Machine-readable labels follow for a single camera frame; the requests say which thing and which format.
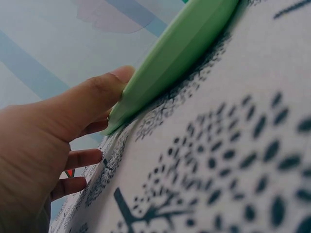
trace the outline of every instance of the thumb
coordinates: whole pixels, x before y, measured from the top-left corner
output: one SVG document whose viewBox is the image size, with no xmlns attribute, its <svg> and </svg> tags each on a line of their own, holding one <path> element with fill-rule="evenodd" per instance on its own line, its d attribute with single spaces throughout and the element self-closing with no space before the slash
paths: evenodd
<svg viewBox="0 0 311 233">
<path fill-rule="evenodd" d="M 131 66 L 119 67 L 42 101 L 41 104 L 50 110 L 48 117 L 59 126 L 53 132 L 66 141 L 75 139 L 87 125 L 119 101 L 134 71 Z"/>
</svg>

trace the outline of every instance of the fabric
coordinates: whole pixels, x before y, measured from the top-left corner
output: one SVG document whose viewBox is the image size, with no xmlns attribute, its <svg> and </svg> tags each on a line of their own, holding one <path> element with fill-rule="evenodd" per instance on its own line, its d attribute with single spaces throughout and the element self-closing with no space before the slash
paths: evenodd
<svg viewBox="0 0 311 233">
<path fill-rule="evenodd" d="M 310 233 L 311 3 L 244 0 L 112 136 L 51 233 Z"/>
</svg>

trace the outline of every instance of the red object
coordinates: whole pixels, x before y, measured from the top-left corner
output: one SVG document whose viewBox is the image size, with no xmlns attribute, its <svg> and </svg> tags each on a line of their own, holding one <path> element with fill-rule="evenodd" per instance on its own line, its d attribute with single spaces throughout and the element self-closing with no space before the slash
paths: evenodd
<svg viewBox="0 0 311 233">
<path fill-rule="evenodd" d="M 74 169 L 65 171 L 65 173 L 68 176 L 68 178 L 74 177 Z"/>
</svg>

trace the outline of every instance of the green plastic container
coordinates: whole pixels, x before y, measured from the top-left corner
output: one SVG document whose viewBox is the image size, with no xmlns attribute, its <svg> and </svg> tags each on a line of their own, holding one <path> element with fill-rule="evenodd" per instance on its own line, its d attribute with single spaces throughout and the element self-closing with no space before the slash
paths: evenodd
<svg viewBox="0 0 311 233">
<path fill-rule="evenodd" d="M 183 10 L 158 39 L 113 107 L 111 134 L 163 93 L 202 55 L 230 19 L 239 0 L 185 0 Z"/>
</svg>

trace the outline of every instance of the fingernail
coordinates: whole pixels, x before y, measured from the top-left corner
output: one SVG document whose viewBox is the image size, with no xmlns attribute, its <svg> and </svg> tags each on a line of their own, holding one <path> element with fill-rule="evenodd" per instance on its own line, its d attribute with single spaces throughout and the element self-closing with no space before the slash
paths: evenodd
<svg viewBox="0 0 311 233">
<path fill-rule="evenodd" d="M 135 72 L 135 68 L 132 66 L 119 67 L 110 72 L 116 76 L 121 82 L 128 83 Z"/>
</svg>

